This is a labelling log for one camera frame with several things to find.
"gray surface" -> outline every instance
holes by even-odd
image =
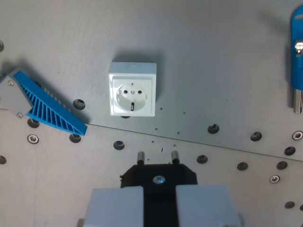
[[[39,143],[30,144],[29,134],[37,135]],[[116,140],[125,143],[123,150],[113,148]],[[120,187],[119,176],[136,164],[138,151],[145,152],[147,164],[159,164],[171,162],[172,150],[197,173],[200,185],[227,185],[249,227],[301,226],[300,161],[98,126],[89,126],[87,135],[75,144],[66,132],[42,124],[32,129],[26,118],[19,121],[3,110],[0,155],[7,163],[0,165],[0,226],[82,227],[93,189]],[[206,155],[208,162],[198,164],[199,155]],[[277,170],[282,160],[288,167]],[[243,161],[248,169],[237,170]],[[273,175],[281,181],[270,183]],[[293,209],[284,208],[288,201],[295,202]]]
[[[18,113],[22,113],[25,116],[33,108],[20,84],[13,79],[17,72],[18,70],[14,70],[0,77],[0,104],[15,115],[16,118]]]
[[[280,157],[295,146],[290,158],[303,160],[303,143],[291,139],[303,116],[292,110],[288,51],[301,3],[3,0],[0,62],[22,66],[69,106],[84,100],[76,114],[91,124]],[[111,61],[157,63],[155,117],[110,116]],[[255,131],[262,141],[250,141]]]
[[[84,227],[143,227],[143,188],[94,189]]]
[[[224,185],[178,185],[180,227],[245,227]]]

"blue handle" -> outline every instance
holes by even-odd
[[[292,24],[292,86],[295,89],[303,90],[303,55],[297,57],[297,52],[295,49],[296,41],[303,41],[303,6],[299,7],[293,14]]]

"blue plastic part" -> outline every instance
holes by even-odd
[[[27,116],[54,128],[84,136],[87,126],[43,91],[22,71],[14,75],[33,104]]]
[[[292,86],[295,89],[303,90],[303,55],[297,57],[295,49],[296,41],[303,41],[303,6],[299,7],[292,17]]]

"outlet cover plate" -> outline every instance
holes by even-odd
[[[112,62],[109,91],[112,116],[155,116],[156,63]]]

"hole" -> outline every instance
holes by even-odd
[[[6,158],[2,155],[0,155],[0,165],[3,165],[6,163]]]
[[[27,141],[31,144],[37,144],[39,142],[39,138],[36,135],[29,135],[27,137]]]
[[[122,141],[116,141],[114,142],[114,148],[116,150],[122,150],[125,147],[124,143]]]
[[[219,128],[219,126],[217,124],[213,124],[213,125],[208,126],[207,131],[210,134],[216,134],[219,131],[219,129],[220,128]]]
[[[254,141],[254,142],[259,141],[261,138],[262,138],[262,133],[258,132],[258,131],[254,132],[250,135],[250,140]]]
[[[295,20],[303,20],[303,14],[297,15],[294,18]]]
[[[206,163],[207,161],[208,161],[208,158],[207,158],[207,156],[205,156],[205,155],[200,155],[200,156],[197,157],[197,162],[198,162],[199,164],[204,164],[204,163]]]
[[[288,147],[285,149],[284,154],[287,156],[293,155],[295,153],[294,147]]]
[[[3,42],[0,40],[0,52],[2,52],[4,50],[4,44]]]
[[[76,99],[72,104],[77,110],[83,110],[85,108],[85,102],[81,99]]]
[[[81,136],[79,136],[77,134],[71,134],[70,141],[73,143],[79,143],[81,141]]]
[[[287,168],[287,162],[285,162],[285,161],[279,162],[279,163],[276,165],[276,168],[279,169],[279,170],[286,169],[286,168]]]
[[[291,209],[291,208],[294,207],[294,202],[289,201],[289,202],[287,202],[287,203],[284,205],[284,207],[285,207],[286,209]]]
[[[27,124],[29,125],[29,127],[36,129],[40,126],[39,121],[34,120],[33,118],[29,118],[27,121]]]
[[[237,169],[240,170],[240,171],[244,171],[248,168],[248,164],[246,162],[240,162],[238,165],[237,165]]]

